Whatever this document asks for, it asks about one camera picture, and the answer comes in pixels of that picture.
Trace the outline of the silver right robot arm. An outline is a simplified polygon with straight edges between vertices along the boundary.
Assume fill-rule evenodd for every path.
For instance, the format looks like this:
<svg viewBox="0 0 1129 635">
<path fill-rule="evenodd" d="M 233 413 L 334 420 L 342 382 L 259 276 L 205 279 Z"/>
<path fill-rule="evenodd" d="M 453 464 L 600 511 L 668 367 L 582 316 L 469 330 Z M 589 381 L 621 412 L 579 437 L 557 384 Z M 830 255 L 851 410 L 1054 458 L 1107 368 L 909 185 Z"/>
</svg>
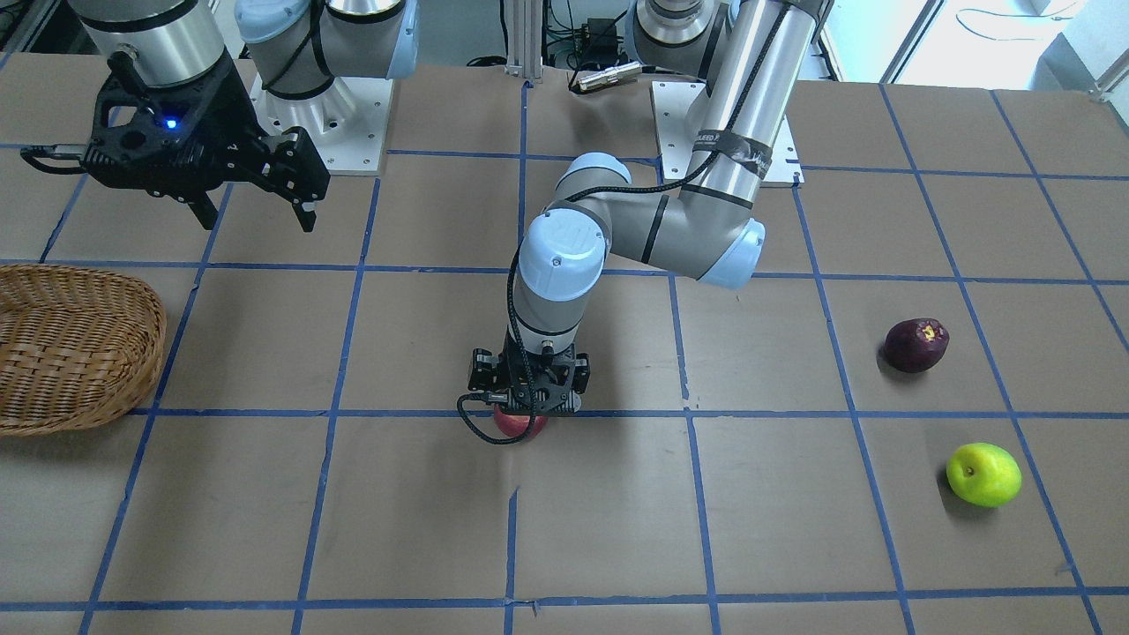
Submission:
<svg viewBox="0 0 1129 635">
<path fill-rule="evenodd" d="M 210 194 L 250 183 L 294 206 L 303 232 L 330 183 L 329 145 L 362 132 L 348 80 L 415 71 L 415 1 L 237 1 L 259 73 L 242 81 L 205 1 L 73 1 L 108 64 L 82 146 L 49 149 L 104 186 L 187 205 L 215 228 Z"/>
</svg>

